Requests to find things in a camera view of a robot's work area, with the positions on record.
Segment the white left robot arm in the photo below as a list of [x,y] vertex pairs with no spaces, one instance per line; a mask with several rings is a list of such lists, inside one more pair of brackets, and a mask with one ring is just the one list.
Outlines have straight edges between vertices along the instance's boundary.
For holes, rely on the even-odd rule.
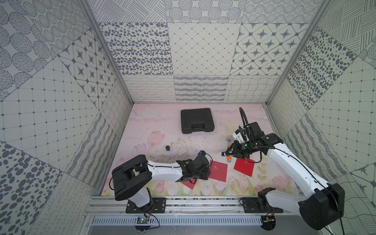
[[109,188],[116,201],[128,200],[142,212],[151,212],[154,207],[150,189],[145,185],[152,181],[190,182],[208,180],[212,159],[200,151],[195,159],[178,160],[172,164],[150,161],[138,155],[115,168]]

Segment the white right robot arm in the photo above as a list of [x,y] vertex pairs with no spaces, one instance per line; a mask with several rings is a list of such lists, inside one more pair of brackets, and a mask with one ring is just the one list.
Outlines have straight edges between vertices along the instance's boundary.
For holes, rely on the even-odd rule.
[[249,159],[260,152],[275,161],[298,185],[303,195],[288,194],[269,187],[258,192],[257,207],[262,212],[281,209],[300,216],[314,230],[321,230],[344,215],[345,191],[330,184],[298,159],[276,134],[265,135],[254,122],[233,134],[233,143],[222,156]]

